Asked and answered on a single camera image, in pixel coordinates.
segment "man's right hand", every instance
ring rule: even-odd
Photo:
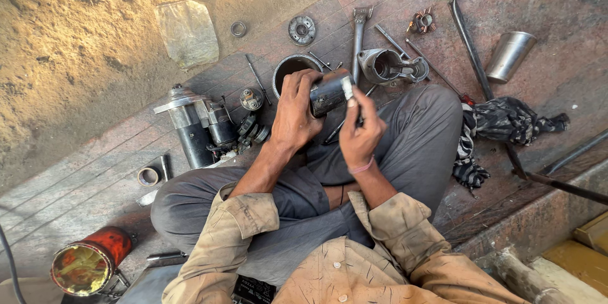
[[[285,75],[269,140],[279,151],[295,153],[323,128],[325,119],[315,118],[310,111],[310,88],[321,77],[313,69]]]
[[[353,98],[346,105],[346,118],[340,129],[340,149],[349,169],[366,166],[387,128],[386,123],[376,113],[374,101],[353,86]],[[359,105],[363,126],[357,127]]]

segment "black cable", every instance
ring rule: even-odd
[[[2,246],[4,247],[4,251],[6,252],[6,257],[9,259],[10,277],[13,279],[13,288],[15,289],[15,297],[17,297],[19,304],[27,304],[26,300],[23,299],[23,295],[21,294],[21,289],[19,289],[19,280],[17,279],[17,269],[15,268],[15,259],[13,259],[13,254],[10,251],[9,242],[6,240],[6,236],[4,235],[4,230],[2,230],[1,225],[0,225],[0,239],[2,240]]]

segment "khaki shirt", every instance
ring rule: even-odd
[[[279,227],[270,193],[213,200],[207,223],[163,304],[231,304],[236,271],[254,235]],[[346,237],[323,243],[293,271],[273,303],[527,303],[450,244],[427,218],[430,209],[403,193],[369,211],[363,195],[348,196],[376,240],[373,250]]]

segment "dust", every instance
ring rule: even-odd
[[[153,8],[172,1],[0,0],[0,193],[202,71],[167,57]],[[205,1],[222,58],[316,0]]]

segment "leg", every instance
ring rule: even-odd
[[[383,175],[435,212],[452,173],[462,125],[456,94],[439,85],[405,93],[378,115],[389,125],[375,150]],[[353,181],[338,143],[311,149],[308,168],[323,185]]]
[[[155,229],[173,246],[190,253],[217,191],[245,172],[247,168],[238,167],[197,169],[171,179],[152,206]],[[254,237],[239,274],[280,286],[312,250],[332,238],[347,235],[373,247],[350,203],[330,211],[323,187],[308,168],[284,170],[272,195],[280,228]]]

